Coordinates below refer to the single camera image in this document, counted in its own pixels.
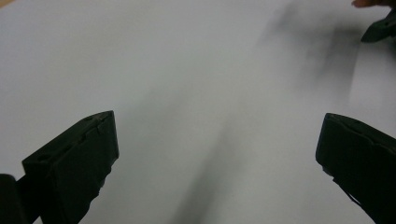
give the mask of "white surface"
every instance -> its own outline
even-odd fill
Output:
[[[0,172],[113,109],[81,223],[373,223],[315,162],[326,112],[395,136],[388,13],[348,1],[16,1],[0,10]]]

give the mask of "dark green object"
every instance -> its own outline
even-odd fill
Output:
[[[316,159],[375,223],[396,223],[396,139],[356,119],[326,114]]]
[[[82,119],[23,160],[23,178],[0,175],[0,223],[79,223],[118,157],[113,111]]]
[[[374,22],[361,38],[361,42],[374,43],[387,37],[396,36],[396,9],[393,9],[388,16]]]

